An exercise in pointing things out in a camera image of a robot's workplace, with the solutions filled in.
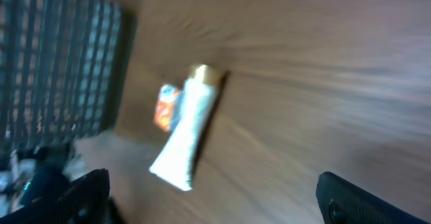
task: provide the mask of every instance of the black grid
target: black grid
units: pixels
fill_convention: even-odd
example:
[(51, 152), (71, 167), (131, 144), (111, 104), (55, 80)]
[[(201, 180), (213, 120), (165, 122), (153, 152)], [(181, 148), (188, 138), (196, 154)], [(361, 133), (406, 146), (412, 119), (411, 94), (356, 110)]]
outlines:
[(101, 131), (121, 16), (108, 0), (0, 0), (0, 139), (33, 147)]

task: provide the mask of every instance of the orange packaging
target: orange packaging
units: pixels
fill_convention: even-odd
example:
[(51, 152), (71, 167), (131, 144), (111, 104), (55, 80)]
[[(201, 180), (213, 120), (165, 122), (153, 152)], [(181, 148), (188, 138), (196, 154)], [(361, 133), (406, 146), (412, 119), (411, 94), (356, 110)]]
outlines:
[(181, 95), (175, 86), (165, 84), (160, 88), (154, 122), (164, 131), (173, 130), (180, 120)]

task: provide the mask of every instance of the tube cap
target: tube cap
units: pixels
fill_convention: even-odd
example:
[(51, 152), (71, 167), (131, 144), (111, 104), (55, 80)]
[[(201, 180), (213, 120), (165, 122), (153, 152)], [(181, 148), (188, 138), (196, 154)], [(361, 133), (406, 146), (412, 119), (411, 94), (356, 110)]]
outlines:
[(220, 85), (220, 81), (222, 80), (223, 76), (223, 71), (214, 69), (213, 67), (204, 64), (192, 65), (189, 75), (189, 77), (192, 79), (215, 87)]

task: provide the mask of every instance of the wood grain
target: wood grain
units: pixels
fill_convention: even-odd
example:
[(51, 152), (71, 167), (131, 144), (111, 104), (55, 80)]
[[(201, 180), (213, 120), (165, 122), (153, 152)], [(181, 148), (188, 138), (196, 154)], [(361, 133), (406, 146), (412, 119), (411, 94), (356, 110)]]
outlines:
[[(116, 132), (149, 157), (116, 161), (114, 175), (129, 180), (121, 188), (133, 188), (114, 192), (126, 218), (322, 223), (314, 192), (332, 171), (431, 221), (430, 6), (142, 0)], [(185, 194), (147, 168), (167, 137), (152, 124), (158, 89), (181, 86), (196, 62), (231, 74)]]

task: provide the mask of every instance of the tube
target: tube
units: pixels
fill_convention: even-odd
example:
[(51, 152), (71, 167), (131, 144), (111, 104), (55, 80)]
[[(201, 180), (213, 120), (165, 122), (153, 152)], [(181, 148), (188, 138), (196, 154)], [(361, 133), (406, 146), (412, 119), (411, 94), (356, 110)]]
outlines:
[(207, 65), (192, 66), (184, 85), (180, 122), (150, 167), (151, 173), (182, 191), (192, 188), (193, 159), (222, 77), (222, 72)]

